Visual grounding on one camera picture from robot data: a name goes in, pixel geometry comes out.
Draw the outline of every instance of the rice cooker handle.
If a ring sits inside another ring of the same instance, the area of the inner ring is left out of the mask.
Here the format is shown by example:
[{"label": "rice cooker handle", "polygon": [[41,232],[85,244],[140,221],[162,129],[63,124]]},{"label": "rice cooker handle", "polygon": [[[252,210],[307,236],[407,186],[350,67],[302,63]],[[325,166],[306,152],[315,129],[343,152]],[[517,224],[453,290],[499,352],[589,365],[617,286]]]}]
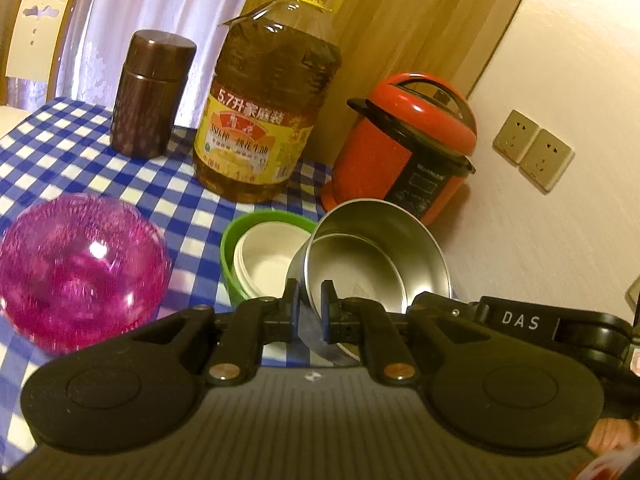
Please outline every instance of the rice cooker handle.
[{"label": "rice cooker handle", "polygon": [[453,102],[455,102],[455,104],[458,106],[458,109],[460,110],[463,122],[466,124],[466,126],[468,126],[473,131],[476,137],[478,136],[478,126],[476,125],[476,118],[474,117],[474,114],[471,111],[471,108],[466,102],[465,97],[450,83],[444,81],[444,79],[441,79],[437,76],[430,75],[430,74],[411,72],[411,73],[393,75],[387,78],[384,82],[386,84],[391,84],[396,86],[404,86],[408,83],[414,83],[414,82],[429,83],[434,86],[437,86],[440,90],[442,90],[449,97],[451,97]]}]

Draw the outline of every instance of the white wall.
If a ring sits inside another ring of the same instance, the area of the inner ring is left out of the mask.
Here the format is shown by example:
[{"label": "white wall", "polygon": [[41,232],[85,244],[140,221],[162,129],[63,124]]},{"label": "white wall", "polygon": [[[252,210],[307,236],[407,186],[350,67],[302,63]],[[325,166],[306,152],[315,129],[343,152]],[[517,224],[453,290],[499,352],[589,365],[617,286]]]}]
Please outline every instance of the white wall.
[{"label": "white wall", "polygon": [[[463,300],[631,320],[640,274],[640,0],[523,0],[474,90],[478,172],[433,226]],[[512,108],[575,150],[544,195],[492,149]]]}]

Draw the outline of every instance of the oil bottle label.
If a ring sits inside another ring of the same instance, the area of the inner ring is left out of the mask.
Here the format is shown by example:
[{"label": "oil bottle label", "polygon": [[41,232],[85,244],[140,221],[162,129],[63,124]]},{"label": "oil bottle label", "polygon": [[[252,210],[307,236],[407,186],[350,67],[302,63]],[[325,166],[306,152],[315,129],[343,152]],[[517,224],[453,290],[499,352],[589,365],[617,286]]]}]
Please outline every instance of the oil bottle label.
[{"label": "oil bottle label", "polygon": [[214,80],[194,150],[233,180],[276,184],[289,178],[300,158],[313,126],[309,119],[262,107]]}]

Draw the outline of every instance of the red rice cooker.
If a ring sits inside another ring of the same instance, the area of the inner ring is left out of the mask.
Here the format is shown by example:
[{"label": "red rice cooker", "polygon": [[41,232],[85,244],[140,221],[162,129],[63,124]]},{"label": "red rice cooker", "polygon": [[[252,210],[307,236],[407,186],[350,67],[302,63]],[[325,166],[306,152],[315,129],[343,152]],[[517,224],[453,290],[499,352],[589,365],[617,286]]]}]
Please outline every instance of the red rice cooker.
[{"label": "red rice cooker", "polygon": [[405,73],[349,99],[359,113],[324,185],[329,211],[354,198],[380,198],[430,224],[470,173],[478,140],[464,97],[436,76]]}]

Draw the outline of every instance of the power socket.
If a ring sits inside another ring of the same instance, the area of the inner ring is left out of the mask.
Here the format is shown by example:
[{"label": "power socket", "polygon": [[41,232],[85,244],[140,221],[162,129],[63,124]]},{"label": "power socket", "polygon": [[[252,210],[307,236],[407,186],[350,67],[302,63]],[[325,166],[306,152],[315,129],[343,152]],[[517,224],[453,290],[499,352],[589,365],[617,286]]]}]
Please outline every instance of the power socket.
[{"label": "power socket", "polygon": [[574,155],[574,150],[562,140],[542,129],[522,159],[520,167],[542,189],[551,191]]},{"label": "power socket", "polygon": [[631,307],[631,310],[636,311],[638,305],[638,296],[640,296],[640,276],[632,283],[626,292],[626,302]]},{"label": "power socket", "polygon": [[519,164],[535,140],[540,127],[517,110],[513,110],[494,139],[494,148]]}]

